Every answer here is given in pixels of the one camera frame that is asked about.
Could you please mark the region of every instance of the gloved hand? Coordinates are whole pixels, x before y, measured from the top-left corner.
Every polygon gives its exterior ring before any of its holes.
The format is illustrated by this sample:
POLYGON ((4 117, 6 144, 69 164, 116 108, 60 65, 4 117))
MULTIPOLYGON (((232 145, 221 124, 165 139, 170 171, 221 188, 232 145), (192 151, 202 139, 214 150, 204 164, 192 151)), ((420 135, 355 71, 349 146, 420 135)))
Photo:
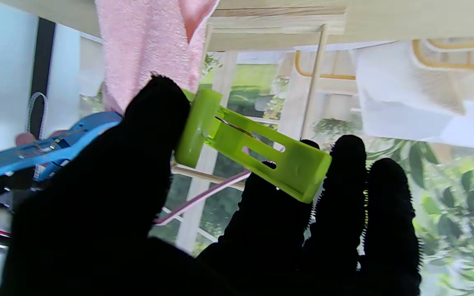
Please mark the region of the gloved hand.
POLYGON ((367 174, 365 146, 352 135, 341 137, 331 156, 316 223, 303 247, 303 277, 338 295, 419 295, 420 247, 402 168, 381 159, 367 174))
MULTIPOLYGON (((303 142, 318 148, 312 141, 303 142)), ((383 159, 367 174, 365 146, 352 135, 341 137, 331 156, 316 222, 304 246, 311 204, 252 174, 224 235, 197 259, 247 294, 268 289, 417 296, 420 250, 402 168, 383 159), (365 255, 360 257, 362 234, 365 255)))

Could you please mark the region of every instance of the glove finger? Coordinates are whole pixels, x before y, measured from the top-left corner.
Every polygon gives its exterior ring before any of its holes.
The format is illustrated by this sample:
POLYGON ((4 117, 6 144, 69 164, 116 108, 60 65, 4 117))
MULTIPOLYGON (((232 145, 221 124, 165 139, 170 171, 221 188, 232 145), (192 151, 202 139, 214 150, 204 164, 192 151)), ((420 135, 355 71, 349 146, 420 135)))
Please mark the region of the glove finger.
POLYGON ((392 159, 376 161, 367 178, 368 225, 365 256, 361 260, 363 280, 389 293, 418 295, 421 277, 420 247, 414 232, 414 209, 403 169, 392 159))
POLYGON ((327 277, 356 271, 357 247, 365 223, 365 145, 354 135, 342 136, 333 146, 332 163, 316 204, 316 223, 303 248, 301 270, 327 277))
POLYGON ((127 107, 123 125, 139 141, 173 149, 189 113, 190 103, 180 87, 167 77, 153 75, 127 107))

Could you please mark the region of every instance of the yellow railing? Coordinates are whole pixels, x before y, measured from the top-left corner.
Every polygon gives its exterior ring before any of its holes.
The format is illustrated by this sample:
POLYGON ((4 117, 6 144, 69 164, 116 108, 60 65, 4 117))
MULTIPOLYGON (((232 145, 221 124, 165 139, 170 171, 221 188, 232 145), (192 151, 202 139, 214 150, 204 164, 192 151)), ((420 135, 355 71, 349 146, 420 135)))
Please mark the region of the yellow railing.
POLYGON ((474 49, 474 42, 462 43, 444 43, 436 39, 427 39, 429 45, 440 51, 465 51, 466 49, 474 49))
MULTIPOLYGON (((304 72, 303 70, 301 70, 301 66, 299 65, 300 59, 301 59, 301 51, 296 51, 295 52, 295 69, 301 76, 312 77, 311 72, 304 72)), ((356 80, 356 76, 352 76, 352 75, 320 74, 319 77, 329 78, 329 79, 356 80)))
POLYGON ((464 70, 474 70, 474 64, 453 64, 450 62, 433 62, 425 58, 420 49, 420 40, 412 41, 412 49, 414 56, 420 64, 428 68, 437 68, 437 69, 464 69, 464 70))

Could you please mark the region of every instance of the green plant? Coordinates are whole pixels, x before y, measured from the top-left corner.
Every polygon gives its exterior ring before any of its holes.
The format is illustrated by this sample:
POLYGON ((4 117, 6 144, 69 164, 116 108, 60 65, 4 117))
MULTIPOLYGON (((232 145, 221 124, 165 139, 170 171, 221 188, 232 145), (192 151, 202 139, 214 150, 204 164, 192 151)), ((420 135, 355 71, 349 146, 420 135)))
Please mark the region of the green plant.
POLYGON ((411 176, 414 183, 425 189, 425 163, 439 164, 431 147, 426 142, 394 139, 389 148, 378 152, 367 152, 367 160, 372 163, 378 159, 389 157, 401 165, 411 176))
POLYGON ((423 209, 431 218, 430 227, 419 233, 427 247, 427 262, 457 266, 464 287, 456 287, 447 277, 443 284, 459 295, 474 295, 474 170, 462 174, 458 185, 447 187, 433 198, 425 196, 423 209))
POLYGON ((222 67, 220 59, 214 58, 212 54, 206 54, 206 58, 204 59, 204 66, 202 68, 202 75, 204 76, 207 73, 210 73, 216 67, 222 67))

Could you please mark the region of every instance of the green clothespin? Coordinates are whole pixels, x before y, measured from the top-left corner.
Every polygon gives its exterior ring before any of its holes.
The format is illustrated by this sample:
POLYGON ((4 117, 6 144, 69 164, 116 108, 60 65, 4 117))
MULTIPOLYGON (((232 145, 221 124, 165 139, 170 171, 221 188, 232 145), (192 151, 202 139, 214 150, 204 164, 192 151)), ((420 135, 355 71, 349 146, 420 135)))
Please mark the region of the green clothespin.
POLYGON ((175 151, 177 163, 196 167, 202 146, 207 144, 295 199, 312 202, 332 161, 329 154, 220 106, 222 95, 214 90, 184 93, 192 106, 175 151), (281 144, 285 150, 275 150, 256 135, 281 144), (275 162, 276 168, 246 154, 244 147, 275 162))

